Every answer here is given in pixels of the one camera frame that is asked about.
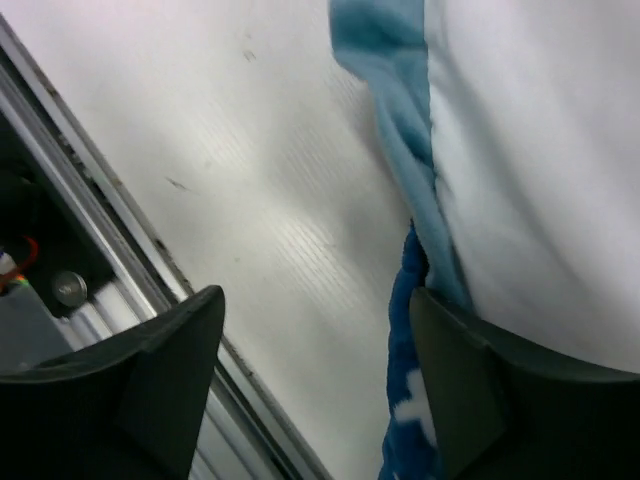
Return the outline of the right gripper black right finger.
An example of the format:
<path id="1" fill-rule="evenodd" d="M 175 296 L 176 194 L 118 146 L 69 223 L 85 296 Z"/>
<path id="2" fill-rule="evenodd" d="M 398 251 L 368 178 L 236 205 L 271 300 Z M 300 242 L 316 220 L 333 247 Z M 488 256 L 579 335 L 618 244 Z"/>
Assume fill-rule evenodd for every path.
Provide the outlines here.
<path id="1" fill-rule="evenodd" d="M 416 289 L 410 322 L 447 479 L 636 479 L 639 377 Z"/>

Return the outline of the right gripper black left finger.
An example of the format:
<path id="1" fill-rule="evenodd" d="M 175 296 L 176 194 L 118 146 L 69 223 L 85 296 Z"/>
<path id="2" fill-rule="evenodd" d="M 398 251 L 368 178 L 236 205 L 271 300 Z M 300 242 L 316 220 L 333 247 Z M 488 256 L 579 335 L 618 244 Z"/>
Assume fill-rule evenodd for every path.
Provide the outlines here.
<path id="1" fill-rule="evenodd" d="M 82 350 L 1 376 L 4 479 L 186 479 L 225 316 L 208 286 Z"/>

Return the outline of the white pillow insert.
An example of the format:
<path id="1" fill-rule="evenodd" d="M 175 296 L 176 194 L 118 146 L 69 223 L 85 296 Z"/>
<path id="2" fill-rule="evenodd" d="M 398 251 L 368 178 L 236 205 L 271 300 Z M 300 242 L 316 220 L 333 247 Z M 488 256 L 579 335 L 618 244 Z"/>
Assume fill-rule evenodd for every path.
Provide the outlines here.
<path id="1" fill-rule="evenodd" d="M 639 369 L 639 5 L 429 1 L 437 192 L 477 314 Z"/>

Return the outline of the blue patterned ruffled pillowcase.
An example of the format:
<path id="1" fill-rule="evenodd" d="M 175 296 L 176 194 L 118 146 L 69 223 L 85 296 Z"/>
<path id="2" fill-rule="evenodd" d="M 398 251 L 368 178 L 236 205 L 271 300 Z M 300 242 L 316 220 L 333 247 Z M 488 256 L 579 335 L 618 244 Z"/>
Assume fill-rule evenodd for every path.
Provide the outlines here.
<path id="1" fill-rule="evenodd" d="M 369 88 L 378 138 L 411 214 L 388 307 L 389 423 L 382 441 L 382 479 L 444 476 L 410 324 L 413 291 L 430 287 L 465 309 L 472 307 L 436 195 L 424 6 L 422 1 L 329 4 L 334 57 Z"/>

